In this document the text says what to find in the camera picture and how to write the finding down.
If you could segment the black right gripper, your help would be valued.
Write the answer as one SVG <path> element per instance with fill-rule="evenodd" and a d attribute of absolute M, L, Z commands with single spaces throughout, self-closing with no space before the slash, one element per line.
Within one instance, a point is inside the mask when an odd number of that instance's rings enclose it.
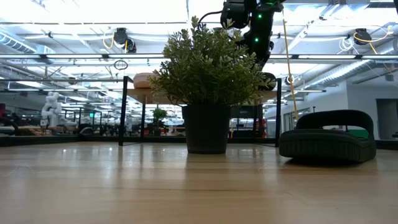
<path fill-rule="evenodd" d="M 250 47 L 248 50 L 249 54 L 256 54 L 256 64 L 259 67 L 263 67 L 271 56 L 271 50 L 274 48 L 274 43 L 269 42 L 267 47 Z"/>

